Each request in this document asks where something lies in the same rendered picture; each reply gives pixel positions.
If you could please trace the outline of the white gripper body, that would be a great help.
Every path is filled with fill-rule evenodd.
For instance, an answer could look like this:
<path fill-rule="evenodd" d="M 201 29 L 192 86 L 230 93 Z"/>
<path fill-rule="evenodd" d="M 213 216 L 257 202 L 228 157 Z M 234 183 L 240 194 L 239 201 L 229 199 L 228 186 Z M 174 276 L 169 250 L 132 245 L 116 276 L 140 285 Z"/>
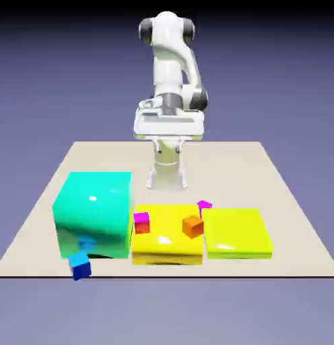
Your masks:
<path fill-rule="evenodd" d="M 161 137 L 199 139 L 204 134 L 204 118 L 201 111 L 178 109 L 176 115 L 163 115 L 161 108 L 138 108 L 135 113 L 133 132 L 137 139 Z"/>

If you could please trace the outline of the small magenta cube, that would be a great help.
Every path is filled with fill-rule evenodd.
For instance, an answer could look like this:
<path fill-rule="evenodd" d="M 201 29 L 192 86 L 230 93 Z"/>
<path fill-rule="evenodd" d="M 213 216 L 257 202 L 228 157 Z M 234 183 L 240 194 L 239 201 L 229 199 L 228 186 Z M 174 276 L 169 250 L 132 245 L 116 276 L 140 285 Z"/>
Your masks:
<path fill-rule="evenodd" d="M 150 220 L 148 212 L 134 213 L 133 218 L 136 234 L 150 233 Z"/>
<path fill-rule="evenodd" d="M 203 209 L 211 209 L 213 205 L 208 201 L 200 200 L 197 202 L 197 206 L 199 208 L 199 217 L 202 218 Z"/>

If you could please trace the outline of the small orange cube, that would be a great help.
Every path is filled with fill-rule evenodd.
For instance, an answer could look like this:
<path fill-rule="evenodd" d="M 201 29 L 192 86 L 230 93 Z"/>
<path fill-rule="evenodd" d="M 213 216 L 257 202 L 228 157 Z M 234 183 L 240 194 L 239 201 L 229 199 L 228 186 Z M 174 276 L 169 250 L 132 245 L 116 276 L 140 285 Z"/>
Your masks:
<path fill-rule="evenodd" d="M 182 231 L 190 238 L 194 239 L 204 233 L 204 223 L 200 217 L 190 215 L 182 219 Z"/>

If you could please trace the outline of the small blue cube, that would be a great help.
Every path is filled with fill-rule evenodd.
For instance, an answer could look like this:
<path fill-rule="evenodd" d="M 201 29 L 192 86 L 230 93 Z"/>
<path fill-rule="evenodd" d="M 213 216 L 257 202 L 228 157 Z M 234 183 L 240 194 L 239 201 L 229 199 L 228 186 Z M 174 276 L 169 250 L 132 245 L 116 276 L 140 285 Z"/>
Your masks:
<path fill-rule="evenodd" d="M 68 257 L 68 262 L 74 281 L 78 281 L 92 275 L 91 264 L 87 253 L 78 252 L 70 255 Z"/>

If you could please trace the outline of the large cyan box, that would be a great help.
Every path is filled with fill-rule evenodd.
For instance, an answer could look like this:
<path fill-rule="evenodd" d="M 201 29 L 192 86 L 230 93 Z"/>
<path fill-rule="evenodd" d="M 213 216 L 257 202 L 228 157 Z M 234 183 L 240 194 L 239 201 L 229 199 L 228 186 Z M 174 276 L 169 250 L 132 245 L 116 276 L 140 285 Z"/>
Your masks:
<path fill-rule="evenodd" d="M 79 251 L 126 259 L 133 226 L 131 172 L 73 171 L 53 206 L 63 259 Z"/>

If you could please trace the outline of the large yellow box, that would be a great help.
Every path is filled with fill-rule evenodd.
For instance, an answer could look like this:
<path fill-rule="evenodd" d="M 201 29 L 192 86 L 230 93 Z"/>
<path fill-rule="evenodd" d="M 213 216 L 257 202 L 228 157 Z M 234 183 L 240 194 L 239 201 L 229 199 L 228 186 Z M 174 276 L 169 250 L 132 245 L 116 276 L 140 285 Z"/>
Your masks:
<path fill-rule="evenodd" d="M 149 232 L 133 233 L 131 257 L 134 265 L 201 265 L 203 235 L 190 238 L 182 231 L 182 220 L 197 216 L 197 205 L 138 204 L 136 212 L 149 214 Z"/>

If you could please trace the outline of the large lime box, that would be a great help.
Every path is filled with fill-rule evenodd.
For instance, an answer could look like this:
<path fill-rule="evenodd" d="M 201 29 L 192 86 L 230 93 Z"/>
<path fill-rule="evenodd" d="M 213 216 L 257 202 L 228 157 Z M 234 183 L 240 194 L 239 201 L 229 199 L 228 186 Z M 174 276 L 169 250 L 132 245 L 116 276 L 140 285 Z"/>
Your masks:
<path fill-rule="evenodd" d="M 209 259 L 270 259 L 273 243 L 257 209 L 202 211 Z"/>

